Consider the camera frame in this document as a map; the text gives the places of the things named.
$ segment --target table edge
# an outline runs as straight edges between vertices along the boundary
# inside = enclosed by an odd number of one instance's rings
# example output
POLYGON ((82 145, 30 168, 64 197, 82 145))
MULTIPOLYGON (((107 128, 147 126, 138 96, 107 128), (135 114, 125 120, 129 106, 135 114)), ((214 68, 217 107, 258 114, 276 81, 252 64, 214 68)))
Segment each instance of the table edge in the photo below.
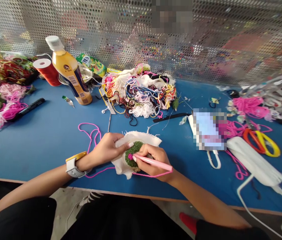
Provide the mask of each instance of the table edge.
MULTIPOLYGON (((12 180, 12 179, 4 179, 4 178, 0 178, 0 181, 14 182, 14 183, 25 183, 26 182, 26 181, 12 180)), ((146 199, 151 199, 151 200, 190 203, 188 200, 180 200, 180 199, 173 199, 173 198, 153 197, 153 196, 145 196, 145 195, 130 194, 130 193, 118 193, 118 192, 110 192, 110 191, 104 191, 104 190, 78 188, 78 187, 63 187, 63 188, 72 188, 72 189, 78 189, 78 190, 87 191, 87 192, 105 193, 105 194, 113 194, 113 195, 127 196, 127 197, 146 198, 146 199)), ((238 206, 229 206, 229 207, 231 207, 234 210, 246 211, 244 207, 238 207, 238 206)), ((248 208, 248 209, 250 212, 282 216, 282 212, 278 212, 278 211, 271 211, 271 210, 258 209, 258 208, 248 208)))

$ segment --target bottle cap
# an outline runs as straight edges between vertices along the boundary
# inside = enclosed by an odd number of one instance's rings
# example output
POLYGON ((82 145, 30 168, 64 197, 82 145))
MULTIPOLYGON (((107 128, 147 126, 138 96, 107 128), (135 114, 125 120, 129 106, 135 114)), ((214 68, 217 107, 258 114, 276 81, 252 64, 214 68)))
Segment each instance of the bottle cap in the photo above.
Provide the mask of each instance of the bottle cap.
POLYGON ((60 51, 64 49, 64 46, 58 36, 48 36, 45 38, 52 51, 60 51))

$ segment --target yellow scissors handle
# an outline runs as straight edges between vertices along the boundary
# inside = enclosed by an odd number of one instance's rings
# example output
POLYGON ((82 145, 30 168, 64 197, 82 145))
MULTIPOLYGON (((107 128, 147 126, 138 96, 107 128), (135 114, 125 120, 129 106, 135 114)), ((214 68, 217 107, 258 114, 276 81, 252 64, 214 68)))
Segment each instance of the yellow scissors handle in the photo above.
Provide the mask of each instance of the yellow scissors handle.
POLYGON ((265 135, 264 133, 260 132, 260 131, 255 131, 255 133, 257 134, 257 137, 262 145, 262 147, 265 150, 265 154, 269 157, 279 157, 281 154, 280 148, 278 147, 278 145, 271 139, 269 138, 267 135, 265 135), (270 143, 270 145, 273 148, 273 154, 269 152, 268 148, 265 145, 265 141, 268 141, 270 143))

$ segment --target smartwatch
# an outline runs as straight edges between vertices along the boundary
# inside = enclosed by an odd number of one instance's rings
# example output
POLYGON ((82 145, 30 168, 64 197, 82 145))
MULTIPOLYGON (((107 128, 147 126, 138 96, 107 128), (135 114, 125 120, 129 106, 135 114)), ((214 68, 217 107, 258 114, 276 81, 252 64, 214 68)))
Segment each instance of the smartwatch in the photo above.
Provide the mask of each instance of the smartwatch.
POLYGON ((79 169, 75 166, 75 161, 79 160, 83 156, 87 155, 87 151, 78 153, 68 159, 65 160, 67 164, 67 173, 74 178, 80 178, 85 176, 87 173, 91 172, 92 169, 89 169, 88 171, 81 172, 79 169))

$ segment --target pen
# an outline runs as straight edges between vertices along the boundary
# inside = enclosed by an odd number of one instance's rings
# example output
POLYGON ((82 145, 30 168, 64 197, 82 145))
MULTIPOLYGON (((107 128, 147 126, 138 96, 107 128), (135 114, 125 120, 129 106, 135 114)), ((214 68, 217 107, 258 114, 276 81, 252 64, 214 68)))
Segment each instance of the pen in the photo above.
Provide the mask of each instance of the pen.
POLYGON ((19 120, 24 115, 26 115, 28 112, 32 111, 33 109, 35 109, 37 106, 41 105, 44 102, 45 102, 44 98, 40 98, 40 99, 36 100, 34 103, 32 103, 31 105, 27 106, 21 112, 17 113, 17 115, 15 115, 15 117, 13 119, 11 119, 10 122, 15 122, 15 121, 19 120))
POLYGON ((167 171, 172 171, 172 166, 171 165, 168 165, 166 163, 163 163, 163 162, 160 162, 160 161, 157 161, 157 160, 154 160, 154 159, 151 159, 151 158, 147 158, 147 157, 142 157, 138 154, 133 154, 133 156, 137 157, 137 158, 140 158, 142 161, 146 162, 146 163, 149 163, 153 166, 156 166, 156 167, 159 167, 159 168, 162 168, 162 169, 165 169, 167 171))

